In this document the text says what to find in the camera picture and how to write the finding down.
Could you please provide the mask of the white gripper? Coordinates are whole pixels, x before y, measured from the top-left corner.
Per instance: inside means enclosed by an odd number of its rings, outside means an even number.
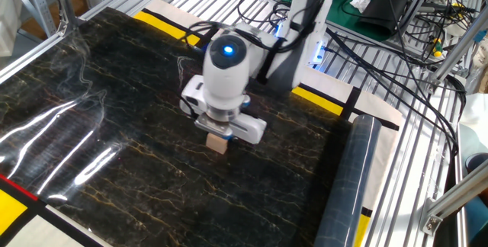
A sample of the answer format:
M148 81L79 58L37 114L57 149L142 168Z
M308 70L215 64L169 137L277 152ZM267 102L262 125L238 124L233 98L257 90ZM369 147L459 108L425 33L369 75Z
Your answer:
M267 123L258 117L243 112L250 97L244 95L244 102L239 112L229 111L218 114L204 100L204 77L194 75L181 93L180 108L190 117L195 118L197 128L212 133L230 143L243 140L258 144L262 139Z

